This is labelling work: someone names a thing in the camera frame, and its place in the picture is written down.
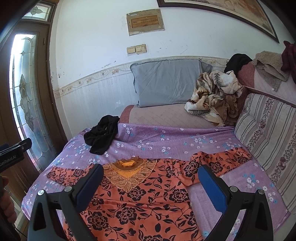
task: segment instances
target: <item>metal screw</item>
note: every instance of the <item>metal screw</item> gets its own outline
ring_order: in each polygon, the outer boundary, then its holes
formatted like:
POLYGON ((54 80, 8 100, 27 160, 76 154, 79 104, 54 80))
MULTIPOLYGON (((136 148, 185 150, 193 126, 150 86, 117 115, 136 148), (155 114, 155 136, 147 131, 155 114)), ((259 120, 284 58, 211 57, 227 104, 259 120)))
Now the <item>metal screw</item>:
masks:
POLYGON ((65 192, 70 192, 71 190, 72 190, 71 186, 65 187, 65 189, 64 189, 65 192))
POLYGON ((230 187, 230 191, 232 191, 232 192, 237 192, 237 190, 238 190, 238 188, 235 186, 230 187))
POLYGON ((261 194, 261 195, 264 194, 264 190, 262 190, 262 189, 259 189, 258 192, 259 192, 259 194, 261 194))
POLYGON ((42 196, 44 194, 44 190, 39 190, 37 193, 39 196, 42 196))

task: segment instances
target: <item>striped cushion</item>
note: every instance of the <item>striped cushion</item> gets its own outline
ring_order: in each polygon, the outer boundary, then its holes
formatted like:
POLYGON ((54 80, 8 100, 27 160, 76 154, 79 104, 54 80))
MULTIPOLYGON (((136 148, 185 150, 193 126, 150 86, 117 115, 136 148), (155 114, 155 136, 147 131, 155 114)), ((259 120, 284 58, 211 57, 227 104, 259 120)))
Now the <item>striped cushion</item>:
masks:
POLYGON ((295 108, 252 93, 234 131, 276 185, 290 212, 296 211, 295 124, 295 108))

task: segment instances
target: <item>switch plate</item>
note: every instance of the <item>switch plate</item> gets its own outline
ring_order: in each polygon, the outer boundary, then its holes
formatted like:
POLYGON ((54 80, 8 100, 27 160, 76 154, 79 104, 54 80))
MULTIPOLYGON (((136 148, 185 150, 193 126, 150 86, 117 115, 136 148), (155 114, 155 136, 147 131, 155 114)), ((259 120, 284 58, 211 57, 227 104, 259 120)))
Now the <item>switch plate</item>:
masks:
POLYGON ((128 47, 126 48, 126 52, 128 56, 133 53, 136 53, 136 54, 146 53, 147 52, 146 44, 128 47))

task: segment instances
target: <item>blue gripper pad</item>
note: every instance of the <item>blue gripper pad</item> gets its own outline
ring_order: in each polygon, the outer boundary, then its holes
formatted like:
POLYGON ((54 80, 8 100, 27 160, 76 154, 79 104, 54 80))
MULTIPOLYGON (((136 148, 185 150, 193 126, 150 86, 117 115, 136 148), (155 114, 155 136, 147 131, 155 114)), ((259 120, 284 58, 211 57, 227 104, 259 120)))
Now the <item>blue gripper pad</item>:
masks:
POLYGON ((215 209, 219 212, 224 213, 227 209, 227 198, 223 191, 220 189, 214 178, 217 177, 211 176, 211 174, 205 169, 204 166, 198 168, 198 179, 202 184, 202 187, 206 191, 208 197, 210 198, 215 209))
POLYGON ((80 191, 76 194, 75 209, 77 210, 77 212, 82 212, 88 207, 91 201, 91 198, 93 197, 94 193, 96 192, 99 185, 101 184, 103 176, 104 176, 104 169, 102 165, 95 164, 94 167, 89 170, 89 173, 86 176, 81 178, 81 179, 83 178, 86 179, 86 181, 79 179, 79 181, 81 180, 81 182, 84 184, 81 187, 80 191))

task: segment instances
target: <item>wainscoting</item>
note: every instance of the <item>wainscoting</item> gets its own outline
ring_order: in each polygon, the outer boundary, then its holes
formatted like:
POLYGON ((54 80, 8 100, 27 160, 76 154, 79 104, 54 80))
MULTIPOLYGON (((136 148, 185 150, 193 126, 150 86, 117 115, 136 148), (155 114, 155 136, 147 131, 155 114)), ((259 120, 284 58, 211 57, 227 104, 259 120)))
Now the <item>wainscoting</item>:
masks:
MULTIPOLYGON (((225 58, 172 56, 137 63, 177 59, 200 59, 211 64, 213 71, 223 71, 228 62, 225 58)), ((126 106, 137 104, 134 76, 130 71, 132 63, 134 62, 101 70, 54 90, 56 105, 68 139, 85 128, 95 126, 103 116, 120 116, 126 106)))

